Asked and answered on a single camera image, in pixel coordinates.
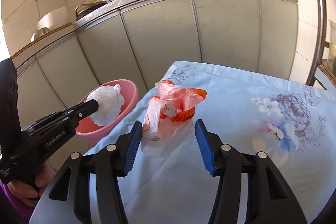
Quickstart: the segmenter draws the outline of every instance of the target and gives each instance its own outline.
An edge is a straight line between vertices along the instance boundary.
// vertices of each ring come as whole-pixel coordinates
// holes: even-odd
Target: metal pole
[[[327,8],[326,0],[317,0],[318,2],[318,28],[316,37],[316,46],[314,57],[311,63],[310,71],[306,81],[306,85],[312,86],[315,81],[315,70],[320,63],[323,55],[324,42],[326,40],[326,30],[327,30]]]

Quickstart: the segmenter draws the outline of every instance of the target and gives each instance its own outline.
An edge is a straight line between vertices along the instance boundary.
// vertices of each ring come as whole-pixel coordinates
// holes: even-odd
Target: blue gripper pad
[[[133,126],[131,133],[134,132],[124,155],[124,168],[122,172],[126,176],[133,168],[135,156],[139,148],[142,136],[142,123],[137,121]]]
[[[214,152],[212,151],[210,143],[209,143],[211,139],[201,119],[196,121],[195,135],[196,135],[199,150],[203,158],[205,168],[206,170],[209,171],[210,175],[214,175],[216,168],[215,168],[215,161],[214,161]]]

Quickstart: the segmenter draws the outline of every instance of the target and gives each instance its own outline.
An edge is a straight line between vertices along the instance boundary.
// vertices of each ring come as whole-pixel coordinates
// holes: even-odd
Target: purple sleeve
[[[30,217],[32,216],[34,208],[27,206],[21,200],[14,197],[13,194],[8,189],[8,186],[4,185],[1,181],[0,181],[0,185],[1,185],[2,191],[6,195],[6,197],[8,198],[9,202],[12,204],[16,212],[21,216],[23,220],[29,221]]]

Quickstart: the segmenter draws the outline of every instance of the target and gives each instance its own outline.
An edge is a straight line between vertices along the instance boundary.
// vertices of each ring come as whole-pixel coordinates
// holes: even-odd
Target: human hand
[[[42,169],[35,177],[35,184],[40,188],[38,192],[32,186],[17,179],[12,180],[7,186],[16,198],[27,206],[34,207],[28,198],[41,197],[53,177],[53,167],[50,161],[46,160],[42,165]]]

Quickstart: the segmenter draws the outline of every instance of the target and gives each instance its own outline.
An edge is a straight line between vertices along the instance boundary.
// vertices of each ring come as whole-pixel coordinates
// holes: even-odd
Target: pink bucket
[[[89,117],[84,118],[79,122],[78,127],[76,127],[76,133],[78,136],[87,139],[93,145],[106,135],[110,133],[112,128],[114,128],[128,113],[132,111],[137,102],[139,101],[139,91],[135,83],[130,80],[120,79],[107,82],[103,85],[120,85],[120,93],[125,99],[125,104],[121,107],[120,114],[116,120],[105,126],[97,126]],[[92,92],[90,91],[80,103],[84,102],[88,95]]]

